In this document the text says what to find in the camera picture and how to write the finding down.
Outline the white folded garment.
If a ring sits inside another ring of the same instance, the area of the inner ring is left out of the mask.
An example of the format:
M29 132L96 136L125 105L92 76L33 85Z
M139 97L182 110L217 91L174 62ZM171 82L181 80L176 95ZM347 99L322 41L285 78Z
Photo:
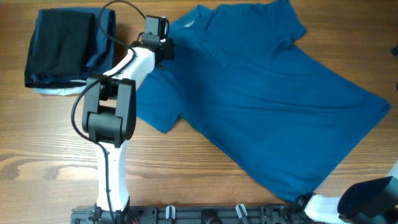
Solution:
M35 88L34 91L41 95L79 95L86 87L85 80L72 80L70 82L72 87L61 87L61 88Z

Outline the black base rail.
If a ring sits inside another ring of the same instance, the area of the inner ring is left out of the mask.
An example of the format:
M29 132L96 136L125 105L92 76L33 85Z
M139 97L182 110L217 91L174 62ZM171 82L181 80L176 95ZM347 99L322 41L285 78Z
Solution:
M133 206L114 214L116 223L136 224L303 224L314 223L297 205L265 204L248 207L238 204L229 207Z

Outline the navy blue folded garment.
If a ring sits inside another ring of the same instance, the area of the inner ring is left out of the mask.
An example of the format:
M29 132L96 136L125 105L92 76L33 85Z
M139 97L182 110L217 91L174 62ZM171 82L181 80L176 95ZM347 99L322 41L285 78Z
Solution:
M83 73L81 79L79 80L86 81L86 79L92 73L104 73L110 70L113 66L114 60L114 44L108 37L114 35L116 32L115 12L111 9L101 10L100 8L95 7L64 7L53 9L89 12L95 15L93 36L90 41L92 51L90 54L90 59L86 64L86 72ZM72 87L70 82L37 88Z

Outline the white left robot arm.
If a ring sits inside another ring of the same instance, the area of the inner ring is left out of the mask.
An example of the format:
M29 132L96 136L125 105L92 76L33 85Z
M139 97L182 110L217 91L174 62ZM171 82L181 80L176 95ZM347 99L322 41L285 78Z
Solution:
M99 194L88 222L132 222L126 150L136 127L136 88L161 61L173 58L170 38L135 41L114 68L87 79L82 126L94 144L99 172Z

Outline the blue polo shirt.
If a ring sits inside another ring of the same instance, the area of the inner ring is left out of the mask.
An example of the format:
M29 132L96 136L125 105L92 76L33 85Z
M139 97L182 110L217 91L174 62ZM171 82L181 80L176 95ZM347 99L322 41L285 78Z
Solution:
M277 197L313 192L391 106L300 50L288 1L199 5L171 23L175 57L137 90L166 133L185 119Z

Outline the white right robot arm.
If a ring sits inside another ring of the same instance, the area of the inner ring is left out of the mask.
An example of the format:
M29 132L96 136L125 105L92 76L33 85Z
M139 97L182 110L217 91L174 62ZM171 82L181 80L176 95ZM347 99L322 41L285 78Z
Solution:
M385 177L354 184L341 197L312 196L304 212L317 223L397 224L397 164Z

